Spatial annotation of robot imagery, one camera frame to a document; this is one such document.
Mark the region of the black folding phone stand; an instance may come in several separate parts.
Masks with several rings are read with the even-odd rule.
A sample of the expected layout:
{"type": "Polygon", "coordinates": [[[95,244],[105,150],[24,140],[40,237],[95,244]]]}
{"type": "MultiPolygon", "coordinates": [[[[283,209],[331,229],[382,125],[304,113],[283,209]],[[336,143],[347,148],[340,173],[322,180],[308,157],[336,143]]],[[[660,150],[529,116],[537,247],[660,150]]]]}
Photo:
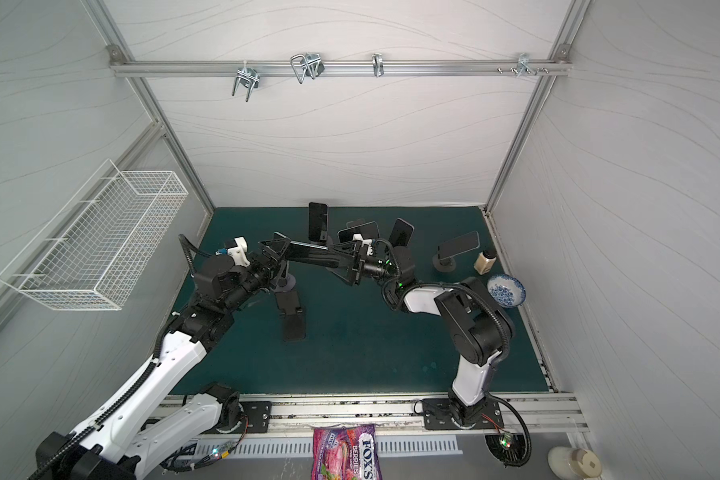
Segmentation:
{"type": "Polygon", "coordinates": [[[306,316],[298,292],[277,292],[275,300],[281,316],[282,339],[295,342],[306,338],[306,316]]]}

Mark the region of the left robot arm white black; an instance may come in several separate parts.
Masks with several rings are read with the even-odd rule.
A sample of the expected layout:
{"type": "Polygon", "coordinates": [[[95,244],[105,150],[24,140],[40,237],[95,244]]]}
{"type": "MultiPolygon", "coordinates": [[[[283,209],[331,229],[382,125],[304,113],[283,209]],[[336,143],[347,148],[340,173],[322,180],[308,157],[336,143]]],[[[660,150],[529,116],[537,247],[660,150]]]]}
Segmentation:
{"type": "Polygon", "coordinates": [[[142,479],[191,437],[238,423],[238,394],[211,386],[189,406],[146,422],[165,396],[218,345],[235,312],[271,290],[287,265],[289,238],[265,241],[247,254],[242,239],[205,258],[191,276],[188,303],[166,320],[144,364],[98,410],[67,434],[51,433],[38,446],[34,479],[142,479]]]}

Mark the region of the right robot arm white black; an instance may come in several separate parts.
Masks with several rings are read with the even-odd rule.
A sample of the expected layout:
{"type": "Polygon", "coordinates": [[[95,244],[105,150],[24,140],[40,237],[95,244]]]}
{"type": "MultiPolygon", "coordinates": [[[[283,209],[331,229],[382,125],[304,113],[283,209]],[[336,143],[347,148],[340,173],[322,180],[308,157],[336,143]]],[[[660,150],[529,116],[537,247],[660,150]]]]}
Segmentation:
{"type": "Polygon", "coordinates": [[[490,394],[496,367],[509,356],[514,323],[476,277],[459,282],[416,279],[408,248],[384,239],[351,240],[328,248],[328,267],[350,285],[364,277],[380,286],[393,311],[440,317],[459,354],[456,376],[448,392],[447,412],[462,429],[475,426],[482,411],[499,399],[490,394]]]}

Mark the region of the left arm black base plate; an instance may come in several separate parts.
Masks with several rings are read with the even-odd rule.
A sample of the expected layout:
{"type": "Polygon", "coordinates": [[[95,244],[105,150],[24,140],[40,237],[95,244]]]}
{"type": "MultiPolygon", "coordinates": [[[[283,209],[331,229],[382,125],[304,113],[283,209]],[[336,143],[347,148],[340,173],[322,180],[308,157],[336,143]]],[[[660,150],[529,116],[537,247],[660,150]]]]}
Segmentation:
{"type": "Polygon", "coordinates": [[[217,434],[266,433],[272,403],[233,400],[222,409],[219,422],[211,428],[217,434]]]}

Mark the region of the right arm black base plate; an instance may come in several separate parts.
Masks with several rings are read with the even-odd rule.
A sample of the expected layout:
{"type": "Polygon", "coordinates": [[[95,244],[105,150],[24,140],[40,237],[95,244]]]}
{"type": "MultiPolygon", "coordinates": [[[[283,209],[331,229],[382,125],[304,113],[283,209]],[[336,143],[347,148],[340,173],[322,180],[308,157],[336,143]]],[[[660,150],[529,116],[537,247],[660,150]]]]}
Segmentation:
{"type": "Polygon", "coordinates": [[[472,406],[464,406],[457,398],[425,398],[416,402],[414,413],[430,431],[504,429],[499,404],[486,398],[472,406]]]}

